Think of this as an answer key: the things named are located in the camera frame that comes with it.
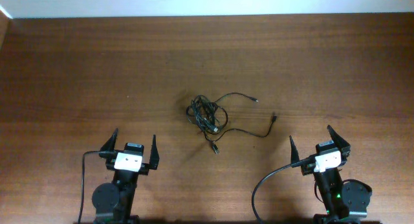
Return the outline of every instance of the wooden table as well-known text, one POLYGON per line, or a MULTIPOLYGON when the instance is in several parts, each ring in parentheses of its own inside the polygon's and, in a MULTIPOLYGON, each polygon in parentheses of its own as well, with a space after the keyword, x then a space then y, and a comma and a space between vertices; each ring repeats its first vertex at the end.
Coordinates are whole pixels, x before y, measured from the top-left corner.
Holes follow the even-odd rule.
POLYGON ((9 19, 0 11, 0 50, 7 31, 9 19))
MULTIPOLYGON (((0 52, 1 223, 73 223, 82 153, 120 128, 125 142, 157 135, 160 165, 139 177, 133 213, 168 221, 254 220, 256 183, 329 140, 350 142, 343 179, 373 187, 368 220, 414 218, 414 15, 333 14, 233 17, 21 19, 0 52), (185 108, 197 94, 256 97, 221 102, 230 125, 215 155, 185 108)), ((93 190, 112 179, 86 163, 84 221, 93 190)), ((260 188, 265 219, 325 213, 314 179, 281 172, 260 188)))

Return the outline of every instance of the black cable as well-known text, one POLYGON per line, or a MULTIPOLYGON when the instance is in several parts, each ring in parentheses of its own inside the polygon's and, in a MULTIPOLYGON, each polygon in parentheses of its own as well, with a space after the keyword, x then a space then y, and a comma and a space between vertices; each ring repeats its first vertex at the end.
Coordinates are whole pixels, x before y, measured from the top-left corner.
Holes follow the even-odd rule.
POLYGON ((227 111, 223 107, 218 106, 217 103, 223 98, 230 96, 230 95, 241 95, 252 101, 258 102, 256 98, 253 98, 251 96, 248 96, 242 93, 237 93, 237 92, 225 94, 222 97, 218 98, 215 102, 211 102, 204 95, 197 95, 194 98, 194 100, 191 101, 191 104, 186 109, 186 116, 187 116, 188 121, 190 121, 190 123, 195 124, 199 127, 199 129, 204 133, 204 138, 212 144, 212 148, 215 153, 219 153, 219 149, 214 144, 214 142, 217 142, 218 140, 220 140, 225 133, 229 131, 241 131, 243 133, 247 133, 255 137, 265 138, 269 135, 270 131, 272 130, 273 123, 276 121, 276 118, 277 118, 277 116, 273 115, 269 129, 265 135, 258 135, 258 134, 255 134, 255 133, 243 130, 243 129, 239 129, 239 128, 231 128, 223 132, 220 137, 213 140, 210 138, 210 136, 208 136, 208 134, 211 134, 211 135, 220 134, 221 130, 223 130, 228 123, 227 111), (224 124, 222 124, 220 120, 215 116, 216 112, 219 109, 224 113, 226 117, 224 124))
POLYGON ((259 217, 259 214, 257 213, 257 211, 256 211, 256 207, 254 206, 254 196, 255 196, 255 194, 256 194, 256 192, 257 192, 257 189, 269 178, 269 177, 271 177, 272 175, 274 175, 274 174, 276 174, 276 173, 278 173, 278 172, 280 172, 280 171, 283 171, 284 169, 287 169, 287 168, 290 168, 292 166, 292 164, 288 164, 288 165, 286 165, 286 166, 282 166, 281 168, 279 168, 279 169, 276 169, 276 170, 274 170, 273 172, 270 172, 269 174, 267 174, 266 176, 264 176, 264 178, 262 179, 262 180, 260 180, 260 182, 256 185, 256 187, 254 188, 254 190, 253 190, 253 194, 252 194, 252 208, 253 208, 253 213, 254 213, 254 215, 256 216, 256 219, 257 219, 257 221, 259 222, 259 223, 261 223, 261 224, 264 224, 265 222, 259 217))
POLYGON ((79 218, 78 218, 78 224, 80 224, 80 220, 82 218, 82 211, 83 211, 83 197, 85 195, 85 156, 89 155, 89 154, 94 154, 94 153, 108 153, 108 154, 113 154, 115 153, 114 151, 87 151, 83 154, 82 156, 82 183, 81 183, 81 201, 80 201, 80 209, 79 209, 79 218))
POLYGON ((318 191, 317 191, 317 188, 318 188, 318 185, 316 184, 316 181, 315 181, 315 186, 314 186, 314 193, 315 193, 315 196, 316 196, 316 199, 318 199, 320 202, 322 202, 323 203, 323 201, 319 198, 319 196, 318 196, 318 191))

